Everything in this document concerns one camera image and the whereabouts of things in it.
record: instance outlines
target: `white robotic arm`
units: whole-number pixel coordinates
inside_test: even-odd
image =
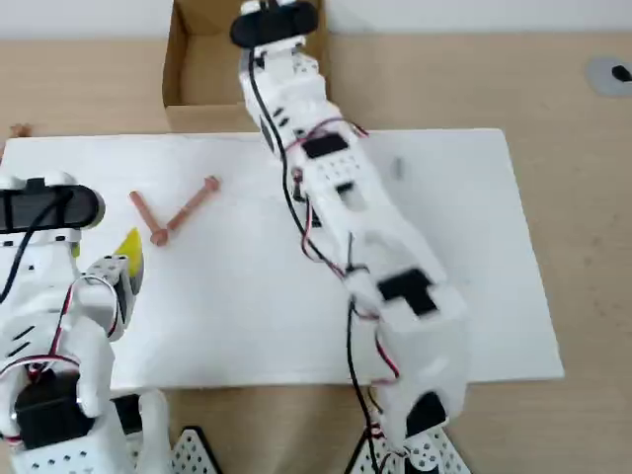
[[[310,5],[278,3],[246,2],[233,24],[233,42],[244,48],[239,80],[246,108],[281,160],[303,250],[316,251],[342,280],[350,311],[375,320],[376,348],[393,372],[374,384],[375,419],[393,449],[405,452],[407,440],[463,408],[465,305],[424,236],[383,190],[363,150],[364,130],[327,100],[317,61],[300,52],[315,29]],[[298,202],[306,204],[305,225],[294,210]],[[315,215],[318,236],[310,232]]]
[[[132,231],[85,273],[76,265],[80,228],[97,225],[99,196],[68,175],[0,179],[0,258],[12,262],[0,296],[0,433],[18,473],[132,473],[111,401],[114,352],[142,283]],[[170,472],[167,404],[157,391],[137,401],[147,429],[137,471]]]

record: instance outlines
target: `white paper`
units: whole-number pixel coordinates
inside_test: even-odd
[[[470,379],[563,376],[503,134],[380,131],[366,149],[468,303]],[[114,388],[349,382],[347,295],[301,254],[280,163],[258,134],[9,141],[3,173],[55,170],[107,203],[102,224],[84,232],[80,267],[113,251],[131,227],[143,236],[145,280],[130,326],[114,344]],[[151,245],[129,192],[140,191],[167,222],[207,175],[221,179],[221,193],[167,247]],[[388,374],[371,330],[355,326],[363,381]]]

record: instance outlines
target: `cable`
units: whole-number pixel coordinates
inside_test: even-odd
[[[381,415],[382,413],[384,413],[384,410],[382,409],[381,405],[379,403],[377,403],[377,400],[375,400],[375,397],[373,396],[372,388],[373,387],[369,386],[368,390],[366,391],[366,394],[368,395],[368,399],[370,400],[370,402],[375,407],[375,410],[377,410],[377,413],[379,413]]]
[[[255,51],[253,49],[250,50],[249,57],[248,57],[248,76],[250,79],[250,85],[253,88],[253,93],[255,94],[255,99],[257,100],[257,103],[259,104],[259,107],[262,113],[264,114],[266,122],[268,123],[270,129],[272,130],[273,135],[275,136],[276,148],[278,149],[278,153],[279,153],[280,161],[282,165],[282,173],[283,173],[282,187],[283,187],[283,197],[285,198],[285,203],[287,204],[287,208],[289,209],[289,212],[292,216],[292,220],[294,221],[294,224],[300,231],[300,234],[304,236],[305,229],[303,228],[303,224],[300,222],[300,219],[298,218],[298,215],[296,214],[296,209],[294,209],[292,198],[289,193],[289,188],[287,186],[288,165],[287,165],[287,154],[285,153],[285,148],[283,147],[283,140],[278,134],[277,126],[273,122],[273,118],[271,117],[270,112],[268,111],[268,108],[266,107],[266,104],[264,103],[264,100],[261,97],[261,93],[259,92],[259,86],[257,85],[257,81],[255,79]],[[308,244],[309,244],[309,247],[316,253],[318,258],[320,258],[323,262],[325,262],[325,264],[327,264],[327,266],[330,269],[332,269],[335,273],[336,271],[334,270],[334,268],[336,267],[336,265],[332,263],[332,261],[327,259],[325,255],[323,255],[323,253],[318,249],[318,247],[316,247],[314,243],[309,239],[308,239]]]
[[[354,306],[356,305],[356,301],[352,297],[349,300],[349,310],[347,311],[347,365],[349,366],[349,374],[352,378],[352,384],[354,385],[355,395],[357,396],[357,400],[359,401],[359,405],[362,409],[362,414],[364,415],[365,422],[365,430],[367,431],[367,442],[368,442],[368,451],[371,456],[371,465],[373,467],[373,472],[379,472],[377,458],[375,457],[375,446],[373,444],[373,436],[371,433],[371,416],[368,413],[368,407],[366,406],[366,402],[364,401],[364,396],[362,395],[362,390],[359,388],[359,383],[357,382],[356,368],[354,366],[354,354],[353,354],[353,345],[352,345],[352,326],[354,322]]]
[[[378,471],[379,474],[382,474],[384,472],[384,468],[386,468],[386,462],[388,461],[389,457],[391,457],[391,453],[387,452],[384,458],[382,459],[382,463],[379,466],[379,471]]]
[[[16,275],[18,274],[18,269],[20,268],[20,263],[22,262],[22,258],[24,257],[24,253],[27,250],[27,246],[29,245],[29,242],[31,241],[33,234],[36,233],[37,227],[41,224],[41,222],[44,219],[46,219],[46,217],[58,205],[63,203],[65,200],[69,200],[70,198],[72,198],[72,193],[58,195],[55,199],[52,200],[52,202],[49,205],[47,205],[44,209],[41,210],[41,212],[33,220],[31,225],[27,229],[27,232],[25,233],[24,238],[22,239],[22,242],[20,242],[20,246],[18,247],[18,250],[16,251],[16,256],[13,259],[11,270],[9,271],[9,275],[7,276],[7,282],[4,285],[4,289],[2,290],[2,293],[0,293],[0,304],[4,303],[4,301],[7,299],[7,296],[9,296],[9,292],[11,291],[11,288],[13,287],[13,283],[15,282]]]
[[[63,355],[28,355],[22,358],[18,358],[17,360],[14,360],[13,362],[3,367],[2,370],[0,370],[0,378],[5,376],[7,372],[9,372],[9,370],[16,367],[30,365],[32,363],[49,363],[49,362],[66,362],[71,365],[74,365],[75,367],[79,367],[79,362],[77,362],[76,360],[70,357],[66,357]]]
[[[355,135],[359,136],[360,138],[368,137],[368,131],[366,131],[364,128],[362,128],[360,125],[358,125],[354,121],[348,120],[348,119],[346,119],[344,117],[327,118],[327,119],[321,121],[320,123],[317,123],[311,130],[309,130],[309,132],[306,135],[301,136],[300,138],[296,138],[294,141],[292,141],[289,145],[287,145],[285,147],[285,151],[287,152],[291,148],[293,148],[294,146],[297,146],[297,145],[300,145],[302,143],[305,143],[310,138],[312,138],[314,136],[314,134],[318,130],[320,130],[323,126],[327,125],[328,123],[333,123],[335,121],[344,121],[344,122],[348,123],[349,125],[352,125],[354,127]]]
[[[68,290],[66,291],[66,295],[64,297],[63,304],[61,305],[61,310],[59,311],[59,316],[58,316],[58,319],[57,319],[57,326],[55,328],[55,334],[54,334],[54,337],[52,338],[52,342],[50,343],[50,349],[48,350],[48,355],[49,356],[57,356],[57,351],[59,350],[59,339],[61,338],[61,333],[62,333],[62,331],[61,331],[61,323],[63,321],[63,317],[66,314],[68,314],[68,311],[70,310],[70,305],[72,303],[72,298],[73,298],[73,295],[74,295],[74,287],[75,287],[75,285],[81,280],[90,280],[90,279],[94,279],[94,280],[104,284],[105,286],[107,286],[108,289],[110,290],[112,296],[113,296],[113,299],[114,299],[112,323],[111,323],[110,329],[108,331],[108,339],[112,336],[112,334],[117,329],[117,323],[119,321],[119,296],[117,295],[117,291],[110,284],[109,281],[107,281],[104,278],[101,278],[100,276],[81,275],[78,278],[76,278],[68,286]],[[29,378],[32,381],[37,381],[38,377],[42,373],[46,372],[47,370],[50,370],[52,368],[52,366],[55,364],[55,360],[54,361],[50,361],[47,365],[43,365],[43,366],[40,366],[40,364],[38,362],[34,362],[33,365],[36,365],[36,363],[38,364],[38,366],[36,366],[36,367],[27,367]]]
[[[312,230],[313,222],[314,222],[314,206],[309,200],[309,197],[305,198],[305,205],[306,205],[306,211],[307,211],[306,217],[305,217],[305,232],[303,233],[303,236],[301,238],[300,249],[303,252],[303,255],[305,255],[305,257],[307,257],[309,260],[311,260],[315,264],[326,264],[327,262],[323,260],[318,260],[314,258],[313,256],[311,256],[309,254],[309,250],[307,249],[307,244],[309,243],[309,234]],[[328,266],[332,270],[332,272],[334,272],[336,277],[340,279],[345,277],[345,272],[343,272],[339,266],[337,266],[334,263],[330,263],[330,264],[331,265],[328,265]]]
[[[391,372],[393,372],[393,376],[395,377],[395,379],[394,380],[388,380],[388,379],[374,380],[372,383],[381,383],[381,384],[394,383],[397,379],[399,379],[399,375],[400,375],[399,368],[397,368],[397,365],[395,364],[395,362],[393,362],[393,360],[388,356],[388,354],[386,353],[386,351],[380,344],[379,338],[377,336],[377,329],[375,330],[374,339],[375,339],[375,348],[377,349],[377,353],[382,358],[382,360],[384,360],[384,363],[388,365],[388,368],[391,369]]]

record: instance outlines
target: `wooden table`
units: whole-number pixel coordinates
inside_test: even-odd
[[[164,43],[0,43],[0,130],[164,132]],[[450,429],[475,472],[624,473],[632,462],[632,100],[598,97],[594,54],[632,34],[333,37],[332,92],[367,127],[505,130],[567,370],[473,386]],[[340,473],[361,429],[348,388],[171,393],[224,472]]]

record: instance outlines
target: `mounting plate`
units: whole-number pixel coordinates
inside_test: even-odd
[[[174,474],[221,474],[203,431],[186,427],[173,448],[171,467]]]
[[[385,439],[375,439],[373,445],[380,467],[384,457],[388,456],[381,474],[407,474],[407,462],[417,472],[471,474],[470,469],[441,428],[434,428],[425,434],[415,436],[414,440],[407,444],[410,453],[407,458],[394,453],[389,454],[388,442]],[[365,435],[360,439],[345,474],[374,474]]]

